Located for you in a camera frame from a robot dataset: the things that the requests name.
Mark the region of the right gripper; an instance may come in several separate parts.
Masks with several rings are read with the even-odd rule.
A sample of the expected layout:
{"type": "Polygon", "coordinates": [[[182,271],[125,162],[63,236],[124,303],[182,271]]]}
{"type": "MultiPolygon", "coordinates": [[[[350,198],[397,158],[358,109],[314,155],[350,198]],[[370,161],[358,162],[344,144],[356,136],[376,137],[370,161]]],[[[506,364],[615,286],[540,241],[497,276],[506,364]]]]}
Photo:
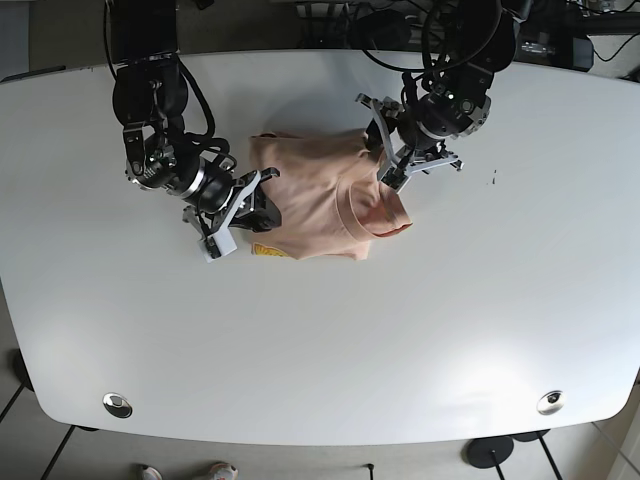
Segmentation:
{"type": "Polygon", "coordinates": [[[201,167],[181,195],[187,203],[182,221],[191,225],[200,239],[222,229],[264,233],[279,228],[281,212],[262,190],[265,182],[279,176],[279,170],[272,167],[239,178],[220,167],[201,167]]]}

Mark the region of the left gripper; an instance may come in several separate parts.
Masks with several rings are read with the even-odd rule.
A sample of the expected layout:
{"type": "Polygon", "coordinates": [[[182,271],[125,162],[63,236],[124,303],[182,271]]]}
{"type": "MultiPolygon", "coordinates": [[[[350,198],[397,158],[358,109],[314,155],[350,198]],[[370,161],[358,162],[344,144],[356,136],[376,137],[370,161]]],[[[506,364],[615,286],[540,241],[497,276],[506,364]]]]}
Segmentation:
{"type": "Polygon", "coordinates": [[[445,137],[422,131],[421,124],[401,102],[390,97],[379,100],[364,93],[358,94],[356,102],[372,114],[365,130],[366,148],[372,153],[384,152],[378,172],[397,167],[411,180],[414,175],[428,174],[438,167],[463,169],[463,162],[447,149],[445,137]]]}

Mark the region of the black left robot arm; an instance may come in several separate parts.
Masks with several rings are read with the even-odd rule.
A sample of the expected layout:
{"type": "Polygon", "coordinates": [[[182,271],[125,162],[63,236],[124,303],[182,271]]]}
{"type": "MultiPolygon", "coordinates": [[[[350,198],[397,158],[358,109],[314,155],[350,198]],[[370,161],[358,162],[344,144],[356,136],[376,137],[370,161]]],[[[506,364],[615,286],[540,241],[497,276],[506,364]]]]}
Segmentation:
{"type": "Polygon", "coordinates": [[[421,27],[422,67],[399,68],[400,98],[357,100],[373,119],[366,144],[386,160],[378,178],[400,190],[417,172],[463,164],[447,151],[449,138],[468,136],[489,115],[494,76],[513,61],[520,14],[502,1],[459,1],[451,12],[432,3],[421,27]]]}

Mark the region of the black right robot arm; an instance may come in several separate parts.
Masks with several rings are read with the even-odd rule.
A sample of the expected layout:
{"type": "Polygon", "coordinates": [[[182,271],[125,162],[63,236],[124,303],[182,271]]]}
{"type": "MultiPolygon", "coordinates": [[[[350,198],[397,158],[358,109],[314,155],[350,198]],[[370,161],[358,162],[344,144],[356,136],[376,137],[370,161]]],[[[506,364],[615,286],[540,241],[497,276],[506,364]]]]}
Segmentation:
{"type": "Polygon", "coordinates": [[[230,145],[216,136],[209,103],[178,55],[176,17],[173,1],[107,1],[103,45],[127,180],[185,202],[182,220],[199,233],[212,262],[236,250],[233,229],[280,227],[281,213],[262,189],[280,173],[266,168],[235,176],[230,145]]]}

